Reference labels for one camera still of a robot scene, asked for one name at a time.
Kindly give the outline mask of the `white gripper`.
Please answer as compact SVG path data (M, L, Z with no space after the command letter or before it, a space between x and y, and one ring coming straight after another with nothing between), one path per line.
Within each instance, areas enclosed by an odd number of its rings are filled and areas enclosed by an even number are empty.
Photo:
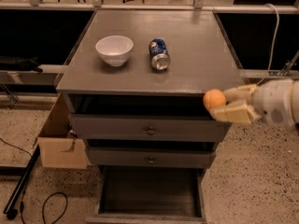
M293 85L291 79L277 79L259 87L249 84L231 88L223 92L229 104L212 108L209 113L213 119L221 122L252 124L262 118L262 121L272 126L292 126Z

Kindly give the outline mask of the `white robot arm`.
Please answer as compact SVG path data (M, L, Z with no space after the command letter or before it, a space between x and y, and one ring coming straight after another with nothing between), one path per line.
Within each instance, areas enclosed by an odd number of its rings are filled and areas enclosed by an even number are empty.
M221 103L205 104L211 117L221 122L291 127L299 123L299 81L275 79L261 86L250 84L220 91Z

